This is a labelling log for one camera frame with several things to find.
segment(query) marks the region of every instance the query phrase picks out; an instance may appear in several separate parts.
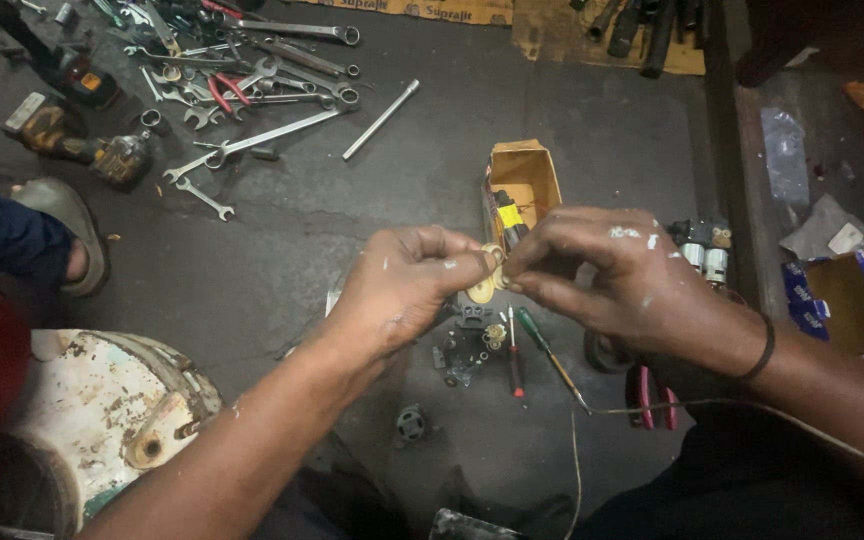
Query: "yellow label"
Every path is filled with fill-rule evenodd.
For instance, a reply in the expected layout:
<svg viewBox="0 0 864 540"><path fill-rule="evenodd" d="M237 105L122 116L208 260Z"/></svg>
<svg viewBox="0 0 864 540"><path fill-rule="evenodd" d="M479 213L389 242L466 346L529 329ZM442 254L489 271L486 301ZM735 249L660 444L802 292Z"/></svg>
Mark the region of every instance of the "yellow label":
<svg viewBox="0 0 864 540"><path fill-rule="evenodd" d="M498 217L502 220L502 225L504 225L506 229L515 227L522 223L522 216L519 215L519 209L515 204L509 204L508 206L502 206L499 208Z"/></svg>
<svg viewBox="0 0 864 540"><path fill-rule="evenodd" d="M81 85L90 91L95 92L95 89L98 89L102 85L102 79L99 79L91 73L86 73L85 76L81 78Z"/></svg>

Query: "hand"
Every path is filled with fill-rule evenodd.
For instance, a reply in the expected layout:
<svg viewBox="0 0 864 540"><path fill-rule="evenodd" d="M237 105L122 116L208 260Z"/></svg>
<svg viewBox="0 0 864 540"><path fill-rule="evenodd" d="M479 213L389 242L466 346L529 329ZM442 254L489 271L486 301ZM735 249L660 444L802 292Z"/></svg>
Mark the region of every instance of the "hand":
<svg viewBox="0 0 864 540"><path fill-rule="evenodd" d="M321 331L363 344L372 358L417 338L452 294L489 276L494 257L475 240L437 226L379 230L345 280Z"/></svg>
<svg viewBox="0 0 864 540"><path fill-rule="evenodd" d="M591 289L528 270L549 255L594 266ZM729 307L643 210L556 206L511 251L503 273L513 292L642 351L687 356L690 340L708 339L714 313Z"/></svg>

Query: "green screwdriver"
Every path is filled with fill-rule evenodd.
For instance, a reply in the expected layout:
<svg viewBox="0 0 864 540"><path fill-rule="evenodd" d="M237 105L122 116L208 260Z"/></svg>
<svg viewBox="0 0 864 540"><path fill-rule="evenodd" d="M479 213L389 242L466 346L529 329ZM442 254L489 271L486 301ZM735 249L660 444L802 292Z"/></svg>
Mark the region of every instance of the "green screwdriver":
<svg viewBox="0 0 864 540"><path fill-rule="evenodd" d="M559 363L559 359L555 356L555 353L552 352L548 340L543 337L543 333L539 330L539 325L536 324L536 320L532 318L532 314L529 313L529 310L525 307L520 307L515 311L515 318L518 319L518 322L521 323L523 327L525 327L525 333L535 342L535 347L538 347L539 350L543 351L546 357L552 361L552 365L554 365L556 370L558 370L561 379L565 381L565 385L572 391L572 395L579 401L579 405L582 406L582 409L584 409L587 414L593 414L593 410L586 404L586 400L582 399L582 394L579 393L579 389L575 387L569 374L566 373L562 364Z"/></svg>

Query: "blue trousers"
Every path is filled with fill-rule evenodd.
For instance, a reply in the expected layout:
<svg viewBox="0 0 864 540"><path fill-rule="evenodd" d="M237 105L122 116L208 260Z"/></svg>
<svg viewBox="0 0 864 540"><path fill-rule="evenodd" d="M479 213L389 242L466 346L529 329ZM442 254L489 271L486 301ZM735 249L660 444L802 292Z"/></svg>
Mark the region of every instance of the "blue trousers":
<svg viewBox="0 0 864 540"><path fill-rule="evenodd" d="M0 272L58 289L66 278L72 239L58 219L0 197Z"/></svg>

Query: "transparent plastic bag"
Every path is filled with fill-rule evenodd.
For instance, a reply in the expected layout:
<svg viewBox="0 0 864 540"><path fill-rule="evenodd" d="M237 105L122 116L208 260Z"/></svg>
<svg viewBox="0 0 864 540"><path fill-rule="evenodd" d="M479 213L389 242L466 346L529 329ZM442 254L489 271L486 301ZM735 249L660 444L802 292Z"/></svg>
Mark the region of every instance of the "transparent plastic bag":
<svg viewBox="0 0 864 540"><path fill-rule="evenodd" d="M809 172L806 168L806 132L788 112L762 108L765 166L772 196L793 209L809 206Z"/></svg>

